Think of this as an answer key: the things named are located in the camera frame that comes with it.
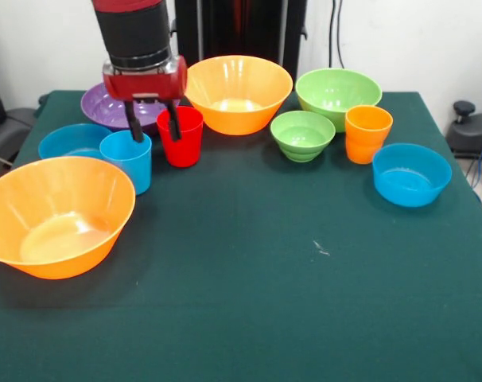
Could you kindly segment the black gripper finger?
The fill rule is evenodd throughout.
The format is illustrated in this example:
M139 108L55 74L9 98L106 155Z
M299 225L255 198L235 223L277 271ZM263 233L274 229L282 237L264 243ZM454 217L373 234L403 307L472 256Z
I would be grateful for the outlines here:
M130 133L135 142L143 142L144 134L142 131L142 126L134 113L134 103L132 101L124 102L126 120L129 124Z
M166 104L167 111L169 113L169 132L173 141L179 141L181 139L181 129L178 120L177 109L173 101L169 101Z

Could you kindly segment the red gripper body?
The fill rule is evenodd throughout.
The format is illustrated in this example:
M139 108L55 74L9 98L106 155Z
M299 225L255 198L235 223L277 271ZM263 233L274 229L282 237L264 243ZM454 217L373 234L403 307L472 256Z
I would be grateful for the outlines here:
M185 95L187 64L185 58L179 55L151 67L121 70L107 60L103 64L103 83L109 95L116 100L169 102Z

